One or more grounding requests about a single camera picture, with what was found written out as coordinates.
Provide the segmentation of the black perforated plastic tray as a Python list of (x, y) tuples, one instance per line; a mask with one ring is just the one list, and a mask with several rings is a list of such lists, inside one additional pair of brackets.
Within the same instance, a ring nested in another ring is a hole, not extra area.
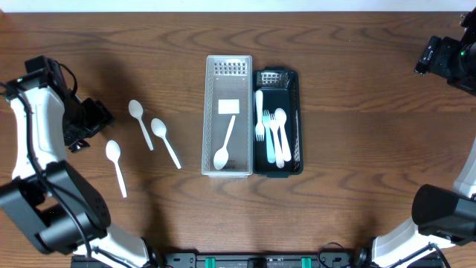
[(289, 68), (268, 66), (253, 74), (253, 91), (263, 93), (262, 111), (274, 114), (281, 108), (286, 113), (283, 130), (291, 159), (279, 168), (267, 158), (266, 141), (253, 141), (253, 172), (269, 178), (287, 178), (303, 171), (303, 139), (300, 120), (299, 77)]

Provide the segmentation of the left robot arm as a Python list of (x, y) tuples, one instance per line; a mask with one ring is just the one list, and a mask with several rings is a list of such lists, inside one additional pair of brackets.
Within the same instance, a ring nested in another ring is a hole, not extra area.
[(110, 267), (157, 267), (153, 250), (112, 224), (100, 193), (67, 161), (113, 121), (98, 100), (80, 100), (64, 64), (25, 61), (27, 74), (3, 85), (16, 119), (17, 158), (1, 187), (1, 208), (43, 254), (82, 255)]

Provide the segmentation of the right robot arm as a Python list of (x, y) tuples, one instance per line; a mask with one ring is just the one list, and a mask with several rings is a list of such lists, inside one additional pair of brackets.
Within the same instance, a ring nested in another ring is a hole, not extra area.
[[(475, 94), (475, 12), (461, 16), (461, 39), (432, 36), (414, 71), (432, 73), (448, 85)], [(432, 253), (449, 265), (442, 250), (475, 241), (475, 151), (450, 190), (425, 184), (417, 191), (411, 217), (372, 239), (353, 258), (353, 267), (409, 267)]]

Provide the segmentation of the white perforated plastic tray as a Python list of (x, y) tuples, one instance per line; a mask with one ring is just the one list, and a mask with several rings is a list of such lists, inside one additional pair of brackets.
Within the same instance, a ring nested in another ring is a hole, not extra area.
[[(202, 174), (246, 178), (253, 173), (252, 56), (210, 55), (206, 60), (202, 139)], [(221, 170), (213, 157), (225, 140), (231, 117), (236, 120), (228, 142), (228, 162)]]

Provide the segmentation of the pale green plastic fork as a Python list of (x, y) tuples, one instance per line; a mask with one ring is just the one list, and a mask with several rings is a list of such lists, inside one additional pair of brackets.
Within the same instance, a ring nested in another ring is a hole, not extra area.
[(263, 111), (263, 125), (265, 127), (265, 137), (266, 137), (266, 155), (267, 161), (270, 164), (274, 164), (276, 161), (275, 152), (274, 152), (274, 145), (271, 137), (271, 130), (270, 130), (270, 113), (268, 110)]

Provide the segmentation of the white plastic fork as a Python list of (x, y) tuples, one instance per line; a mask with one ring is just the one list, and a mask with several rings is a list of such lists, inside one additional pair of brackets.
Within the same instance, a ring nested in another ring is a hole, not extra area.
[(273, 139), (274, 139), (276, 165), (278, 168), (283, 168), (284, 167), (283, 152), (282, 152), (279, 137), (278, 137), (279, 124), (274, 114), (271, 114), (270, 127), (273, 133)]
[(255, 92), (255, 106), (256, 106), (256, 116), (257, 116), (257, 123), (255, 126), (255, 135), (257, 141), (264, 141), (265, 136), (265, 127), (263, 125), (263, 92), (261, 90), (257, 90)]

